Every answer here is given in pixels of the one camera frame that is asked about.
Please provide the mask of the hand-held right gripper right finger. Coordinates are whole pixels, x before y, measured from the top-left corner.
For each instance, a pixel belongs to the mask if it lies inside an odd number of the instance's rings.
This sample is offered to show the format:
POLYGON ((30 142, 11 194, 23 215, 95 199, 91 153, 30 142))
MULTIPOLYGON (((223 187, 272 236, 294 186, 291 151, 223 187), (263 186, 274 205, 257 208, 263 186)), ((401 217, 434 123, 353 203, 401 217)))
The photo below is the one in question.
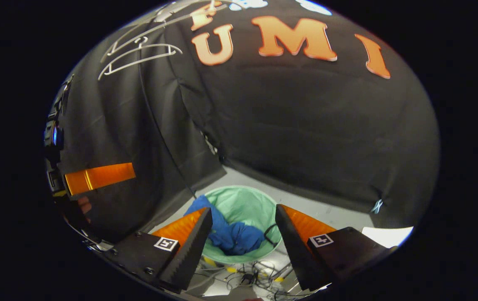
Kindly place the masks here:
POLYGON ((336 230, 284 204, 275 221, 302 290, 346 282, 394 253, 353 227, 336 230))

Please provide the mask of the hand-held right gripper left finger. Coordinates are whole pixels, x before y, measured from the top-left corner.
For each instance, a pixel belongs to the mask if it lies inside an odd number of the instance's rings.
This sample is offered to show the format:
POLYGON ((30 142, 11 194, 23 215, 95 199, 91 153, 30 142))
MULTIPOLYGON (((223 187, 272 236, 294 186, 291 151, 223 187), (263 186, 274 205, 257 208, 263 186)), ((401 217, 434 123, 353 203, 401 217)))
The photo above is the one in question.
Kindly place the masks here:
POLYGON ((156 289, 187 290, 212 230, 210 208, 151 233, 136 232, 113 246, 110 262, 122 272, 156 289))

